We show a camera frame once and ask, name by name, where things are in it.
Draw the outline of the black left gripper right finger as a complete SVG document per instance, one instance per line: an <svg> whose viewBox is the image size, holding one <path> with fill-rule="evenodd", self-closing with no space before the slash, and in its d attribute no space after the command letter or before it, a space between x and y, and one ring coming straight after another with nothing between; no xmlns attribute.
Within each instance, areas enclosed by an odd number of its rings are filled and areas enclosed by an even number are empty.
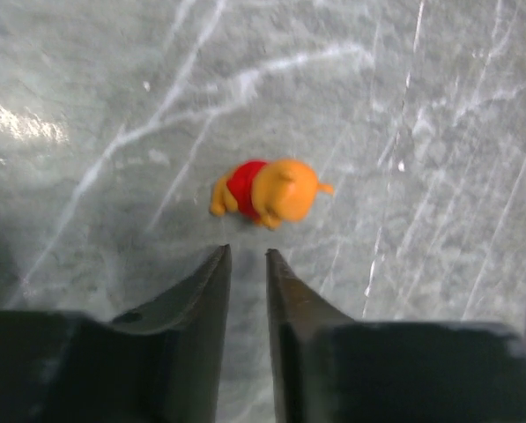
<svg viewBox="0 0 526 423"><path fill-rule="evenodd" d="M279 422L526 422L526 347L489 322L354 320L266 254Z"/></svg>

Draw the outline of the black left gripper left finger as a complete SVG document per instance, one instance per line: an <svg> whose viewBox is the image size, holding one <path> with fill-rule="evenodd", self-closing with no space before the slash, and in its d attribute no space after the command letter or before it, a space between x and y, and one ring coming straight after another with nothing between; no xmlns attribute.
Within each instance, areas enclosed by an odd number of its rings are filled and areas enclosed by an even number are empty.
<svg viewBox="0 0 526 423"><path fill-rule="evenodd" d="M212 422L231 249L101 323L58 311L0 311L0 422Z"/></svg>

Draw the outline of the small orange bear figure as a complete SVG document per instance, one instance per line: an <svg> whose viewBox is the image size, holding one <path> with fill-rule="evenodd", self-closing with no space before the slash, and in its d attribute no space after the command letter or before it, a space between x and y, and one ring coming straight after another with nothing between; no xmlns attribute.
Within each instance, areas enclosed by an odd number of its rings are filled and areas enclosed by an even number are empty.
<svg viewBox="0 0 526 423"><path fill-rule="evenodd" d="M284 222L303 220L319 192L332 195L335 190L300 160L248 160L215 182L210 212L218 217L238 212L274 230Z"/></svg>

